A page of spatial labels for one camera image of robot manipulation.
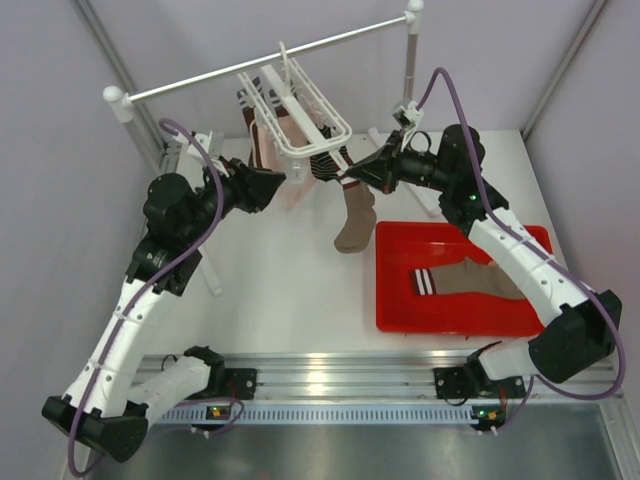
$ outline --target sock with white stripes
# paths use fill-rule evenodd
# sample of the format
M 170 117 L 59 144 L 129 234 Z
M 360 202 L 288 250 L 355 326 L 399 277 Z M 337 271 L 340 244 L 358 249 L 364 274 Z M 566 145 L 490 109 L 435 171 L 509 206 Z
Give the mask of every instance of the sock with white stripes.
M 417 295 L 484 293 L 509 300 L 525 298 L 515 283 L 497 265 L 483 265 L 470 258 L 460 263 L 411 271 L 411 284 Z
M 322 128 L 319 128 L 319 130 L 324 138 L 331 138 L 330 127 L 324 125 Z M 312 155 L 309 159 L 309 163 L 311 164 L 311 173 L 318 180 L 323 182 L 338 180 L 338 166 L 336 165 L 336 162 L 333 161 L 333 158 L 331 158 L 331 155 L 329 155 L 329 152 Z
M 296 97 L 296 86 L 294 83 L 291 83 L 291 93 Z M 286 117 L 289 115 L 289 112 L 287 112 L 287 109 L 282 105 L 282 100 L 280 100 L 276 92 L 269 90 L 269 98 L 271 99 L 273 110 L 276 112 L 276 117 Z

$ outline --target metal frame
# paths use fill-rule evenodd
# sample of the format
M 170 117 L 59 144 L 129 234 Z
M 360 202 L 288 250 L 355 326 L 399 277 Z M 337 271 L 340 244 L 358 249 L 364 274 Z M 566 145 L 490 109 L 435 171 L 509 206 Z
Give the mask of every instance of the metal frame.
M 228 367 L 258 370 L 255 401 L 287 403 L 415 403 L 442 404 L 436 397 L 433 369 L 460 365 L 470 350 L 384 353 L 316 353 L 289 355 L 226 355 Z M 143 358 L 134 383 L 160 371 L 162 355 Z M 581 394 L 602 392 L 615 380 L 608 360 L 598 362 L 563 386 Z M 537 382 L 529 400 L 537 404 L 576 404 Z M 606 402 L 622 403 L 622 393 Z M 495 399 L 470 400 L 493 405 Z
M 622 478 L 640 478 L 640 437 L 627 404 L 603 403 L 600 411 Z
M 540 99 L 536 102 L 536 106 L 533 109 L 533 112 L 529 116 L 527 123 L 522 130 L 522 138 L 526 142 L 527 139 L 531 136 L 531 133 L 535 129 L 538 121 L 540 120 L 542 114 L 545 112 L 551 100 L 555 98 L 555 95 L 558 92 L 558 89 L 562 85 L 562 81 L 565 79 L 567 72 L 571 65 L 573 65 L 575 59 L 578 56 L 580 50 L 585 45 L 589 35 L 593 32 L 598 20 L 602 17 L 604 13 L 605 7 L 609 4 L 609 0 L 594 0 L 587 12 L 586 17 L 580 24 L 580 28 L 578 32 L 574 36 L 569 48 L 562 56 L 560 63 L 555 68 L 549 83 L 546 85 L 544 92 Z

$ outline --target black mounting bracket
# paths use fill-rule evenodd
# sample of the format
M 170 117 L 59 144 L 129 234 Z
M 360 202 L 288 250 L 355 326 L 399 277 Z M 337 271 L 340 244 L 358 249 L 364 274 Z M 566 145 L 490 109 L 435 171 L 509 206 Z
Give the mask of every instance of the black mounting bracket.
M 255 368 L 226 368 L 224 357 L 211 351 L 209 347 L 191 347 L 184 355 L 198 358 L 211 367 L 209 384 L 204 390 L 191 395 L 189 400 L 216 397 L 253 400 L 258 379 Z
M 436 395 L 441 400 L 455 402 L 469 399 L 524 398 L 522 377 L 479 383 L 467 365 L 462 367 L 434 368 Z

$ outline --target white drying rack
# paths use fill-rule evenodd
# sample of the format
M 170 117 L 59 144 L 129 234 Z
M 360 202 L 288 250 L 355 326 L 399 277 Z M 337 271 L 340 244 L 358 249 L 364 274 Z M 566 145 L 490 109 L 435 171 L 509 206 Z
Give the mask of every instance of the white drying rack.
M 249 101 L 255 108 L 256 121 L 264 126 L 275 142 L 278 153 L 292 159 L 308 158 L 323 152 L 330 152 L 340 168 L 347 168 L 346 162 L 339 155 L 338 149 L 351 138 L 353 131 L 349 124 L 340 116 L 329 101 L 322 95 L 302 67 L 293 59 L 284 60 L 285 80 L 283 80 L 272 65 L 261 68 L 264 78 L 282 102 L 291 118 L 296 122 L 308 144 L 294 146 L 284 133 L 278 119 L 268 107 L 258 89 L 246 73 L 238 77 L 247 91 Z M 291 93 L 291 86 L 296 94 Z M 325 138 L 316 122 L 333 128 L 331 138 Z
M 138 151 L 141 153 L 142 157 L 147 159 L 147 161 L 152 166 L 154 171 L 156 171 L 156 173 L 159 173 L 159 168 L 157 166 L 158 159 L 153 158 L 153 155 L 151 155 L 150 150 L 146 144 L 145 137 L 140 131 L 140 128 L 138 127 L 137 123 L 134 121 L 134 116 L 136 113 L 135 106 L 139 104 L 143 104 L 144 102 L 146 102 L 147 100 L 150 100 L 153 97 L 165 95 L 169 92 L 180 90 L 190 85 L 195 85 L 207 80 L 222 78 L 229 75 L 243 74 L 244 72 L 247 72 L 249 70 L 253 70 L 256 68 L 260 68 L 260 67 L 266 67 L 266 72 L 268 73 L 265 73 L 265 76 L 267 76 L 267 78 L 270 78 L 271 71 L 269 70 L 269 66 L 279 60 L 286 61 L 287 59 L 288 59 L 289 67 L 293 66 L 293 69 L 289 70 L 290 74 L 291 72 L 294 72 L 293 73 L 294 77 L 297 75 L 301 78 L 305 77 L 308 79 L 304 71 L 302 71 L 302 69 L 299 68 L 299 65 L 297 64 L 297 62 L 292 62 L 291 58 L 296 57 L 298 55 L 302 55 L 304 53 L 320 50 L 322 48 L 325 48 L 331 45 L 343 43 L 343 42 L 346 42 L 354 38 L 358 38 L 360 36 L 367 35 L 373 32 L 386 30 L 388 28 L 396 27 L 399 25 L 406 25 L 408 30 L 408 37 L 407 37 L 407 57 L 406 57 L 405 71 L 404 71 L 403 96 L 404 98 L 411 98 L 413 96 L 413 80 L 414 80 L 416 54 L 417 54 L 417 47 L 418 47 L 418 33 L 420 30 L 420 16 L 422 14 L 423 7 L 424 7 L 424 0 L 409 0 L 407 4 L 407 10 L 405 10 L 401 16 L 392 18 L 390 20 L 385 20 L 383 22 L 379 22 L 373 25 L 369 25 L 369 26 L 358 28 L 348 32 L 340 33 L 338 35 L 333 35 L 331 37 L 323 38 L 321 40 L 316 40 L 314 42 L 300 45 L 298 47 L 293 47 L 286 50 L 284 48 L 281 48 L 279 52 L 272 53 L 264 57 L 259 57 L 253 60 L 238 63 L 236 65 L 230 65 L 228 67 L 220 68 L 218 70 L 203 73 L 195 77 L 186 78 L 184 80 L 170 83 L 168 85 L 163 85 L 161 87 L 152 88 L 150 90 L 146 90 L 143 92 L 128 93 L 128 92 L 123 92 L 120 88 L 115 86 L 107 87 L 103 92 L 103 97 L 104 97 L 104 100 L 109 104 L 109 106 L 115 113 L 118 121 L 123 125 L 125 125 L 127 132 L 129 133 L 129 136 L 131 137 L 133 143 L 136 145 Z M 275 72 L 275 70 L 273 70 L 273 74 L 278 78 L 280 78 L 279 75 Z M 273 85 L 274 82 L 272 82 L 271 80 L 277 83 L 277 81 L 275 80 L 275 77 L 273 79 L 270 79 L 270 83 Z M 335 109 L 331 107 L 329 102 L 326 101 L 324 96 L 319 92 L 319 90 L 317 90 L 317 88 L 315 87 L 315 85 L 313 85 L 313 83 L 308 81 L 308 85 L 296 84 L 296 87 L 301 88 L 301 90 L 305 90 L 305 87 L 306 87 L 307 90 L 305 91 L 305 93 L 314 92 L 313 94 L 310 94 L 311 97 L 308 97 L 308 98 L 312 98 L 311 102 L 314 107 L 321 108 L 321 111 L 326 110 L 327 112 L 329 112 L 330 110 L 332 110 L 334 112 L 333 114 L 331 114 L 326 118 L 327 121 L 330 121 L 332 123 L 330 126 L 335 127 L 337 130 L 336 137 L 328 139 L 329 141 L 342 142 L 344 140 L 345 135 L 351 136 L 351 127 L 349 127 L 349 125 L 346 122 L 344 122 L 342 117 L 340 117 L 337 114 Z M 252 91 L 251 82 L 248 82 L 247 84 L 245 84 L 245 88 L 247 89 L 248 92 Z M 277 94 L 280 97 L 280 99 L 283 101 L 283 105 L 285 106 L 285 108 L 290 113 L 291 113 L 291 109 L 295 111 L 296 108 L 302 108 L 299 102 L 295 101 L 294 103 L 294 100 L 289 98 L 289 97 L 293 97 L 293 95 L 286 95 L 283 90 L 284 90 L 284 85 L 283 87 L 281 87 L 280 93 L 277 93 Z M 266 116 L 267 110 L 268 108 L 264 110 L 265 120 L 267 118 Z M 296 119 L 296 123 L 298 123 L 298 119 L 300 118 L 303 118 L 303 117 L 301 117 L 301 115 L 298 115 L 298 118 Z M 300 124 L 298 125 L 301 127 L 301 130 L 305 132 L 304 128 L 306 127 Z M 278 141 L 277 139 L 280 138 L 280 141 L 282 142 L 282 147 L 283 147 L 282 151 L 284 152 L 287 150 L 287 148 L 292 147 L 292 146 L 287 146 L 287 142 L 285 142 L 284 140 L 286 139 L 286 135 L 283 135 L 282 137 L 280 136 L 280 133 L 282 133 L 282 130 L 280 129 L 280 133 L 278 133 L 277 129 L 275 129 L 275 125 L 273 126 L 273 128 L 274 130 L 272 134 L 274 135 L 274 139 L 277 142 Z M 307 132 L 305 133 L 305 136 L 307 136 L 307 139 L 310 141 L 309 143 L 312 144 L 314 148 L 315 147 L 319 148 L 319 145 L 321 145 L 321 139 L 318 138 L 317 135 L 315 135 L 313 129 L 311 129 L 310 127 L 307 128 Z M 322 134 L 320 134 L 320 136 L 322 137 L 322 141 L 327 140 L 327 139 L 324 139 Z M 332 158 L 334 159 L 334 161 L 336 161 L 336 163 L 340 166 L 340 168 L 344 168 L 342 167 L 342 165 L 345 165 L 345 162 L 342 159 L 342 156 L 337 154 L 336 149 L 344 145 L 344 143 L 342 143 L 341 145 L 338 145 L 337 143 L 330 144 L 330 147 L 329 147 L 330 148 L 329 152 L 331 153 Z M 325 143 L 324 145 L 325 145 L 324 147 L 325 149 L 321 151 L 327 151 L 326 149 L 327 143 Z M 301 152 L 296 152 L 294 150 L 293 154 L 294 156 L 292 156 L 291 158 L 296 158 L 295 155 L 299 155 L 301 154 Z M 307 151 L 302 155 L 302 157 L 297 157 L 297 158 L 305 158 L 309 155 L 311 154 L 308 153 Z M 423 205 L 425 209 L 427 209 L 427 212 L 429 213 L 430 208 L 426 200 L 419 197 L 416 197 L 416 198 L 421 203 L 421 205 Z M 213 267 L 211 266 L 211 262 L 208 258 L 208 255 L 206 255 L 206 252 L 204 250 L 203 250 L 203 254 L 204 254 L 203 262 L 201 262 L 199 268 L 203 273 L 203 275 L 205 276 L 205 278 L 207 279 L 207 283 L 209 284 L 211 291 L 219 292 L 220 285 L 217 284 L 216 281 L 210 280 L 211 272 L 215 273 L 215 271 L 213 270 Z

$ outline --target sock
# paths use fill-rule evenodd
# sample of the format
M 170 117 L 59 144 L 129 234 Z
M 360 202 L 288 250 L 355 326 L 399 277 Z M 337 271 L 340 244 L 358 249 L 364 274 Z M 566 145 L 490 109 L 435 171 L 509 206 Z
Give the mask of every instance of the sock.
M 264 98 L 262 93 L 262 84 L 260 83 L 260 77 L 256 77 L 252 80 L 252 83 L 258 89 L 258 93 L 260 96 Z M 238 103 L 240 104 L 240 109 L 242 110 L 242 117 L 244 118 L 244 123 L 247 125 L 247 130 L 249 130 L 249 138 L 255 140 L 255 143 L 251 142 L 251 153 L 249 153 L 249 166 L 264 168 L 262 164 L 262 159 L 260 156 L 260 149 L 258 148 L 257 138 L 258 138 L 258 126 L 256 125 L 256 116 L 253 111 L 253 107 L 249 104 L 247 98 L 247 91 L 243 88 L 236 92 L 236 96 L 238 97 Z
M 331 137 L 331 128 L 327 125 L 323 126 L 320 132 L 325 138 Z M 338 151 L 347 165 L 353 165 L 346 146 L 340 147 Z M 347 177 L 344 172 L 341 172 L 329 152 L 312 156 L 310 164 L 311 173 L 318 180 L 323 182 L 337 180 L 342 185 L 347 219 L 333 241 L 333 245 L 340 253 L 362 252 L 369 244 L 376 226 L 377 215 L 373 209 L 375 197 L 364 183 Z
M 470 258 L 460 263 L 411 271 L 417 295 L 484 293 L 509 300 L 525 298 L 515 283 L 497 265 L 482 265 Z
M 296 124 L 295 120 L 291 118 L 289 112 L 284 108 L 280 98 L 273 90 L 269 91 L 269 98 L 274 108 L 276 116 L 278 118 L 278 124 L 280 128 L 287 136 L 289 141 L 294 147 L 303 147 L 307 145 L 307 139 L 300 131 L 300 128 Z M 287 158 L 279 158 L 273 141 L 269 137 L 267 130 L 263 127 L 257 127 L 258 130 L 258 145 L 261 152 L 262 163 L 265 168 L 270 168 L 278 172 L 286 172 L 288 165 L 285 162 L 291 162 L 292 160 Z M 302 167 L 309 168 L 309 159 L 300 160 Z M 290 210 L 295 207 L 302 198 L 311 190 L 315 184 L 315 178 L 313 175 L 308 175 L 303 183 L 294 184 L 291 182 L 285 182 L 280 186 L 276 192 L 276 196 L 279 198 L 283 208 Z
M 361 182 L 343 185 L 342 193 L 347 206 L 347 220 L 333 245 L 340 253 L 362 252 L 376 226 L 375 197 Z

